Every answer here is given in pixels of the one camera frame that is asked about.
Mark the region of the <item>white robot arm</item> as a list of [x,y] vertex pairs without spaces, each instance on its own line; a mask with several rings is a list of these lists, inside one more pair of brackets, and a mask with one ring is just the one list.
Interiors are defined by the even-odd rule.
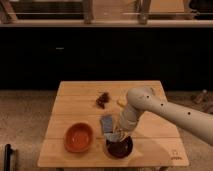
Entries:
[[118,140],[133,132],[142,114],[152,112],[213,146],[213,116],[158,98],[151,87],[135,87],[127,91],[127,104],[115,127]]

